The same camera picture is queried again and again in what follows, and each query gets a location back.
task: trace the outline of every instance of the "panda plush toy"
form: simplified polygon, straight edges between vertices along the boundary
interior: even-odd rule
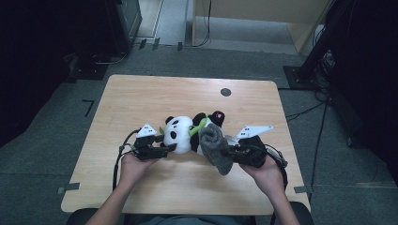
[[[221,175],[227,175],[233,161],[225,157],[222,151],[228,151],[229,145],[222,135],[222,123],[225,115],[216,111],[213,114],[204,112],[196,114],[191,120],[188,116],[169,116],[166,119],[162,146],[176,143],[177,154],[184,154],[190,150],[205,156],[211,164],[217,167]]]
[[[161,128],[161,134],[164,135],[162,146],[168,146],[176,143],[177,154],[183,154],[191,151],[190,129],[193,121],[188,116],[169,116],[166,119],[165,129]]]

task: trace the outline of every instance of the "wire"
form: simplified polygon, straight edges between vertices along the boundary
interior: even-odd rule
[[[127,143],[129,141],[129,138],[134,134],[134,133],[138,133],[140,131],[140,129],[136,129],[134,130],[132,133],[130,133],[127,138],[125,139],[125,141],[123,142],[123,144],[121,146],[119,146],[119,154],[117,155],[117,159],[116,159],[116,163],[114,166],[114,178],[113,178],[113,183],[112,183],[112,190],[115,190],[116,188],[116,183],[117,183],[117,171],[119,169],[119,161],[120,159],[126,155],[127,153],[130,153],[131,151],[122,153],[123,150],[125,149],[126,145],[130,145],[129,143]]]
[[[319,98],[319,96],[318,96],[318,93],[319,93],[319,92],[321,92],[322,94],[324,94],[324,96],[326,97],[326,99],[321,99],[321,98]],[[318,100],[318,101],[320,101],[320,102],[322,102],[322,103],[327,103],[327,104],[329,104],[329,93],[326,92],[324,89],[315,90],[314,96],[315,96],[316,100]]]
[[[316,44],[316,42],[318,42],[318,37],[320,37],[320,35],[322,35],[325,31],[325,26],[322,27],[322,29],[318,32],[318,34],[316,34],[315,36],[315,32],[313,33],[313,46]]]
[[[211,0],[210,0],[210,3],[208,4],[207,23],[206,23],[205,17],[203,17],[203,20],[204,20],[204,22],[205,22],[205,26],[206,26],[206,28],[207,28],[207,35],[206,35],[205,39],[202,41],[201,44],[199,44],[199,45],[192,45],[191,47],[195,47],[195,48],[197,48],[197,47],[202,47],[202,46],[204,46],[204,45],[210,40],[210,14],[211,14]]]
[[[276,150],[276,148],[272,147],[271,145],[269,145],[269,144],[267,144],[267,143],[265,143],[264,146],[265,146],[265,147],[270,147],[270,148],[272,148],[273,150],[279,152],[278,150]]]
[[[117,61],[114,61],[114,62],[108,62],[108,63],[94,62],[94,63],[95,63],[95,64],[99,64],[99,65],[112,65],[112,64],[118,64],[118,63],[120,63],[121,61],[123,61],[123,59],[126,58],[126,55],[127,55],[127,54],[124,53],[121,59],[119,59],[119,60],[117,60]]]
[[[334,67],[334,57],[330,53],[330,50],[323,55],[321,59],[316,62],[315,70],[313,73],[312,81],[318,85],[321,89],[326,89],[330,87],[329,81],[326,79],[330,75]]]
[[[328,104],[325,104],[325,109],[324,109],[324,112],[323,112],[323,115],[322,115],[321,128],[319,129],[318,138],[316,140],[316,147],[315,147],[315,153],[314,153],[314,164],[313,164],[313,174],[311,176],[311,188],[313,188],[313,186],[314,186],[316,160],[317,160],[317,156],[318,156],[318,149],[319,149],[319,144],[320,144],[320,141],[321,141],[323,127],[324,127],[324,124],[325,124],[325,117],[326,117],[327,108],[328,108]],[[310,193],[310,197],[309,197],[309,202],[310,203],[311,203],[311,198],[312,197],[313,197],[313,193]]]
[[[298,118],[299,116],[301,116],[301,115],[303,115],[303,114],[305,114],[305,113],[309,113],[311,110],[316,109],[317,107],[319,107],[319,106],[321,106],[321,105],[323,105],[323,104],[325,104],[325,102],[321,102],[321,103],[319,103],[319,104],[313,106],[312,108],[310,108],[310,109],[308,109],[308,110],[305,110],[305,111],[303,111],[303,112],[299,112],[299,113],[287,115],[287,116],[285,117],[286,119],[289,118],[289,117],[293,117],[293,116],[294,116],[294,117],[288,119],[286,122],[292,121],[292,120]]]
[[[292,89],[290,87],[278,87],[278,91],[301,91],[299,89]]]

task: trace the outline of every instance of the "robotic hand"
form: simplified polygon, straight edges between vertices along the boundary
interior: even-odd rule
[[[284,168],[287,166],[287,161],[284,160],[282,153],[270,145],[263,144],[258,135],[247,139],[240,139],[238,144],[229,145],[229,151],[224,151],[222,154],[230,157],[236,163],[255,168],[263,166],[266,155],[279,161]]]
[[[123,150],[125,145],[129,145],[131,148],[130,152],[142,161],[154,158],[166,158],[169,152],[173,152],[176,149],[176,144],[171,144],[167,147],[154,147],[152,145],[153,143],[160,143],[163,141],[163,135],[155,136],[157,133],[158,132],[149,124],[145,124],[138,130],[136,135],[137,139],[134,144],[131,145],[125,141],[125,143],[120,146],[120,149]]]

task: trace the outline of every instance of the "floor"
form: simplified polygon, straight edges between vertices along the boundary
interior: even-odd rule
[[[141,0],[143,23],[137,40],[147,39],[153,43],[184,46],[199,45],[207,35],[210,23],[210,38],[202,48],[236,50],[245,52],[297,54],[297,50],[284,22],[261,22],[235,19],[196,17],[196,37],[192,44],[192,0]],[[311,41],[301,52],[308,55],[313,47]]]

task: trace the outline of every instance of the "human hand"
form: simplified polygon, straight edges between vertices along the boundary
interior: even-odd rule
[[[131,190],[146,170],[158,159],[141,161],[133,153],[127,153],[121,160],[121,172],[118,187]]]
[[[270,156],[266,156],[265,161],[260,168],[242,164],[239,166],[254,179],[255,184],[269,198],[284,195],[283,176],[278,165]]]

